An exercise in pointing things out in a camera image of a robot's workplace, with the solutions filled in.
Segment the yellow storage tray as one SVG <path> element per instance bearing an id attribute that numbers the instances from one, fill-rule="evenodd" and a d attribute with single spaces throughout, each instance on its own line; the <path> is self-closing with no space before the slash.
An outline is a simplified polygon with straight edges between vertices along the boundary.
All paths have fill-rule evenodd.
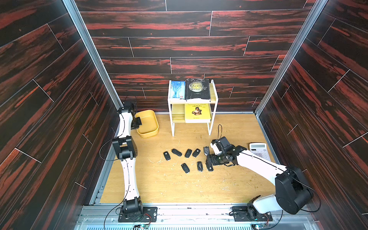
<path id="1" fill-rule="evenodd" d="M 153 137 L 159 132 L 159 124 L 153 110 L 144 110 L 136 113 L 136 118 L 140 118 L 142 125 L 137 129 L 137 133 L 142 138 Z"/>

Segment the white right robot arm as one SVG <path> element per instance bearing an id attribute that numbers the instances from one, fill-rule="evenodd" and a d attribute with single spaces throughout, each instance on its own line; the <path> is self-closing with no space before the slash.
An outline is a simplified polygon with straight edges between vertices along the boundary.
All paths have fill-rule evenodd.
<path id="1" fill-rule="evenodd" d="M 256 196 L 244 208 L 233 207 L 230 215 L 235 221 L 271 221 L 272 211 L 295 215 L 314 196 L 314 190 L 301 169 L 273 163 L 250 149 L 230 144 L 226 137 L 212 140 L 209 147 L 204 147 L 204 153 L 210 172 L 218 165 L 241 166 L 267 179 L 275 187 L 272 195 Z"/>

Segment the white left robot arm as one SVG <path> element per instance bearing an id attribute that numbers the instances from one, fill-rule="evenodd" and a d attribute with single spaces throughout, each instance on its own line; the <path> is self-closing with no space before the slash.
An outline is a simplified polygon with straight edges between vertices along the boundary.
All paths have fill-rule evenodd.
<path id="1" fill-rule="evenodd" d="M 131 130 L 139 128 L 142 123 L 140 118 L 135 117 L 136 106 L 132 102 L 124 102 L 117 112 L 120 119 L 119 129 L 112 145 L 124 175 L 125 192 L 120 215 L 123 221 L 134 221 L 143 217 L 143 205 L 135 172 L 138 151 Z"/>

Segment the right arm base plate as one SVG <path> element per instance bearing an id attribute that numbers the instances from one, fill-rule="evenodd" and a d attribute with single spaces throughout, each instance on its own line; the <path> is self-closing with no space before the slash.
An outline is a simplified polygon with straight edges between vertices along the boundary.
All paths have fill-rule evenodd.
<path id="1" fill-rule="evenodd" d="M 270 222 L 273 217 L 270 213 L 261 214 L 254 207 L 233 206 L 229 216 L 233 217 L 236 222 Z"/>

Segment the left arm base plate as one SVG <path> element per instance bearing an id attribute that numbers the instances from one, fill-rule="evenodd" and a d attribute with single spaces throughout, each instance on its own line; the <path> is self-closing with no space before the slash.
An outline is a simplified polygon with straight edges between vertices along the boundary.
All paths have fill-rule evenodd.
<path id="1" fill-rule="evenodd" d="M 133 222 L 156 222 L 158 208 L 157 207 L 143 207 L 142 210 L 126 210 L 122 208 L 120 211 L 119 223 L 133 223 Z"/>

